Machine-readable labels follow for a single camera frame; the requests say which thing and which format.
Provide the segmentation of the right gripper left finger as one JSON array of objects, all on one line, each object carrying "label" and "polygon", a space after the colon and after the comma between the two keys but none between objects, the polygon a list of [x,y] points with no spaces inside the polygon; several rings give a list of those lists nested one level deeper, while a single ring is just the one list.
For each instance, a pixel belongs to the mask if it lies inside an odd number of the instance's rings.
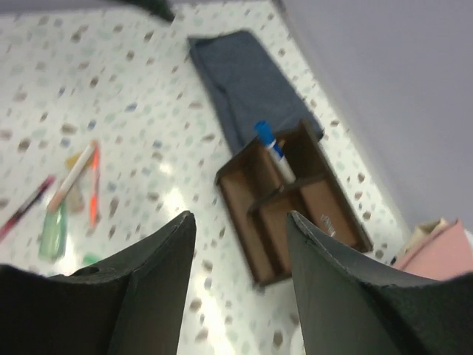
[{"label": "right gripper left finger", "polygon": [[175,354],[196,222],[183,212],[69,276],[1,266],[3,354]]}]

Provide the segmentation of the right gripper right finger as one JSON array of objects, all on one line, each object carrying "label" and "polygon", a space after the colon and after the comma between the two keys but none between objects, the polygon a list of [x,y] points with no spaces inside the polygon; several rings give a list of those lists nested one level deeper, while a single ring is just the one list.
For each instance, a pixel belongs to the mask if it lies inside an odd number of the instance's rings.
[{"label": "right gripper right finger", "polygon": [[431,280],[379,263],[298,212],[286,220],[308,354],[470,354],[472,274]]}]

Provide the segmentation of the blue capped white marker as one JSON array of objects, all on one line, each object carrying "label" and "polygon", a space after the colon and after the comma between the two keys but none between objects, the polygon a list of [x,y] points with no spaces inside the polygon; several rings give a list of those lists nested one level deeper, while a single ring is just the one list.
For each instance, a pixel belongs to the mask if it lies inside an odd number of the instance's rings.
[{"label": "blue capped white marker", "polygon": [[291,169],[281,146],[278,144],[270,125],[266,121],[259,121],[255,124],[254,129],[258,139],[263,144],[270,155],[274,166],[287,183],[294,183],[296,176]]}]

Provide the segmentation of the green capped white marker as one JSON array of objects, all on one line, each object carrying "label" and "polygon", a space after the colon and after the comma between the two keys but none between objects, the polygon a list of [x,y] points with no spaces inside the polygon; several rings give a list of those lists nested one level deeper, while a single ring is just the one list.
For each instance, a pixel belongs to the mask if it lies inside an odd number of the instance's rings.
[{"label": "green capped white marker", "polygon": [[102,257],[100,255],[96,255],[96,254],[93,254],[93,253],[87,253],[84,255],[83,259],[82,259],[82,266],[86,267],[86,266],[90,266],[92,264],[95,264],[99,261],[102,260]]}]

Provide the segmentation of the orange gel pen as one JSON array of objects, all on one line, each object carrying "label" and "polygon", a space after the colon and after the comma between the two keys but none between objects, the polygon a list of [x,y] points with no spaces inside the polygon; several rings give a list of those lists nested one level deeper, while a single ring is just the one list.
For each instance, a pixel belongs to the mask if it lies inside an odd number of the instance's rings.
[{"label": "orange gel pen", "polygon": [[98,195],[99,195],[99,181],[100,181],[100,147],[97,141],[93,141],[93,157],[92,157],[92,196],[90,200],[89,221],[90,227],[96,227],[98,219]]}]

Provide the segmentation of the pink pixel-print shirt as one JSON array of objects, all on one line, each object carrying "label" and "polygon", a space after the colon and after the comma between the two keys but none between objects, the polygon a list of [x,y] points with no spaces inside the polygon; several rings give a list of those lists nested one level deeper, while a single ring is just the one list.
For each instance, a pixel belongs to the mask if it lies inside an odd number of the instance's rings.
[{"label": "pink pixel-print shirt", "polygon": [[415,227],[391,266],[431,280],[448,280],[472,271],[472,235],[460,220],[443,218]]}]

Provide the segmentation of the tan eraser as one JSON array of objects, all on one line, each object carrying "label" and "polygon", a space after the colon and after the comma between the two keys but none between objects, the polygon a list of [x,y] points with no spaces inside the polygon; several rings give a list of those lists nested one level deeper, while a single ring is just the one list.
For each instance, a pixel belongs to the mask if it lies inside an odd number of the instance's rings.
[{"label": "tan eraser", "polygon": [[68,191],[65,198],[67,211],[70,214],[77,214],[84,210],[84,198],[78,184],[74,184]]}]

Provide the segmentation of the brown wooden desk organizer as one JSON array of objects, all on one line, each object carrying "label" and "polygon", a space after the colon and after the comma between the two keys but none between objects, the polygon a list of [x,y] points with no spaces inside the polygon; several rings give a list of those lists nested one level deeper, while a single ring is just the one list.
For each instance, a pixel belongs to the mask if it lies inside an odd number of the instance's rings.
[{"label": "brown wooden desk organizer", "polygon": [[258,139],[216,173],[216,185],[259,287],[291,276],[285,231],[285,218],[291,211],[361,253],[373,249],[309,120],[277,132],[276,139],[295,174],[294,182],[284,180]]}]

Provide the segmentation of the dark red gel pen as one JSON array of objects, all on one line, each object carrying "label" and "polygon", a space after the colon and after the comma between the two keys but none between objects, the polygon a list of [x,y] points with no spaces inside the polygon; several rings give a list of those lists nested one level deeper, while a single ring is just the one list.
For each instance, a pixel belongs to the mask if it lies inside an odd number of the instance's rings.
[{"label": "dark red gel pen", "polygon": [[49,175],[41,185],[17,208],[8,221],[1,227],[1,240],[3,240],[20,219],[37,203],[46,190],[55,182],[55,176]]}]

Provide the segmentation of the folded dark blue cloth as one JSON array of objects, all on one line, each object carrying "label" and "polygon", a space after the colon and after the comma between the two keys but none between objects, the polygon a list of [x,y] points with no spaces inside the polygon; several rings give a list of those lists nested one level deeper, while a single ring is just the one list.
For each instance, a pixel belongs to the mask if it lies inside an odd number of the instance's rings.
[{"label": "folded dark blue cloth", "polygon": [[217,37],[190,36],[189,55],[214,105],[233,154],[267,121],[279,132],[308,119],[322,138],[324,130],[258,39],[247,30]]}]

